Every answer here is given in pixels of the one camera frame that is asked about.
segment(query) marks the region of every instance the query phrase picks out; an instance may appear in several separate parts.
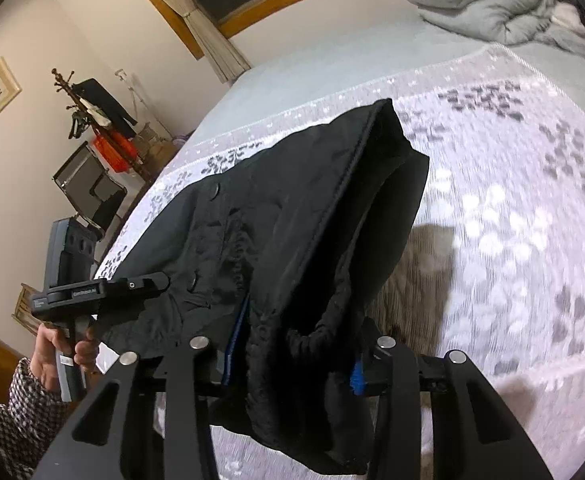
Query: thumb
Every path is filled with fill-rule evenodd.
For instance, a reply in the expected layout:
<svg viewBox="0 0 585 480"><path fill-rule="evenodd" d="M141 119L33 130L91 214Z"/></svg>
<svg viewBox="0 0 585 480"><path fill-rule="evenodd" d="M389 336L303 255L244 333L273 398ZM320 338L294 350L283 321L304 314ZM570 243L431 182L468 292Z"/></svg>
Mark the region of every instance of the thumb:
<svg viewBox="0 0 585 480"><path fill-rule="evenodd" d="M64 354L72 354L72 348L70 343L63 335L63 332L59 328L45 325L42 329L40 327L38 335L41 335L46 341L52 343L52 345Z"/></svg>

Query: hand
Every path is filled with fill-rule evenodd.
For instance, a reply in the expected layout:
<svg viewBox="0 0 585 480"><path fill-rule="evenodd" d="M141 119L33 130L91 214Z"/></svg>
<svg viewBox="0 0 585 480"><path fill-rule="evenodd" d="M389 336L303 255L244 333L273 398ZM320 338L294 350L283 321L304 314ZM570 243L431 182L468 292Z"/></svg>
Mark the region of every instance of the hand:
<svg viewBox="0 0 585 480"><path fill-rule="evenodd" d="M42 323L37 331L37 340L34 343L34 353L30 359L30 371L37 380L50 392L58 392L59 376L55 350L64 354L71 354L72 349L63 332L50 324ZM99 341L95 339L92 328L86 332L86 340L79 341L75 346L75 362L85 372L95 368L96 356L99 353Z"/></svg>

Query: black jacket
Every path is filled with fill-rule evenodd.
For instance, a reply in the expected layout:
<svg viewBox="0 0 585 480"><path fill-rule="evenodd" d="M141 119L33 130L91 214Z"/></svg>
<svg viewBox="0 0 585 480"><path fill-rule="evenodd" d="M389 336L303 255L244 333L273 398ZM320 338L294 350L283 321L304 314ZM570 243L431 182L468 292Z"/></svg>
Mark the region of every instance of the black jacket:
<svg viewBox="0 0 585 480"><path fill-rule="evenodd" d="M86 101L101 108L117 131L126 139L131 139L136 135L130 124L135 126L137 121L119 104L117 99L108 93L108 90L101 86L99 81L92 78L86 79L81 83L74 84L72 90L79 97L83 97Z"/></svg>
<svg viewBox="0 0 585 480"><path fill-rule="evenodd" d="M399 260L427 172L383 100L188 186L114 275L163 270L170 288L100 316L104 342L150 357L205 333L227 354L245 305L248 341L232 350L247 372L216 423L318 472L364 472L372 426L349 376L364 306Z"/></svg>

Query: white bedspread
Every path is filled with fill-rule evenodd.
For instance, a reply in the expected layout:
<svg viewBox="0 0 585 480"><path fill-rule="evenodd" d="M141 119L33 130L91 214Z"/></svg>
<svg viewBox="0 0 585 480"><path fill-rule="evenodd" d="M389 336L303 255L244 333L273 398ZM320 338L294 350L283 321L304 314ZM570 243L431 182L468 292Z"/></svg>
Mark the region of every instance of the white bedspread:
<svg viewBox="0 0 585 480"><path fill-rule="evenodd" d="M237 92L248 95L240 82ZM191 182L384 97L413 146L431 157L431 173L404 256L370 311L417 351L466 351L555 479L567 480L585 459L585 114L504 47L386 75L212 138L195 134L130 216L98 275L112 276ZM228 120L211 114L205 124ZM101 366L115 358L102 352ZM428 422L424 409L426 478ZM214 442L222 478L319 478L221 428Z"/></svg>

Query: white wall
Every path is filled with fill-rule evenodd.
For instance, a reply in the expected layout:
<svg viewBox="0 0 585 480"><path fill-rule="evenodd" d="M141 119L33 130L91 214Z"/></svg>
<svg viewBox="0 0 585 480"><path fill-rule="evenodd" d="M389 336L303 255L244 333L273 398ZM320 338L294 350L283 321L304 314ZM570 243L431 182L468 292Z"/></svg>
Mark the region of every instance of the white wall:
<svg viewBox="0 0 585 480"><path fill-rule="evenodd" d="M148 0L57 0L104 62L133 73L173 134L197 127L227 87L196 61ZM405 0L304 0L237 34L253 66L338 36L413 14Z"/></svg>
<svg viewBox="0 0 585 480"><path fill-rule="evenodd" d="M22 87L0 113L0 339L28 355L34 338L10 314L22 282L42 287L51 223L74 214L51 177L80 142L68 140L70 99L50 70L118 83L54 0L4 2L0 56Z"/></svg>

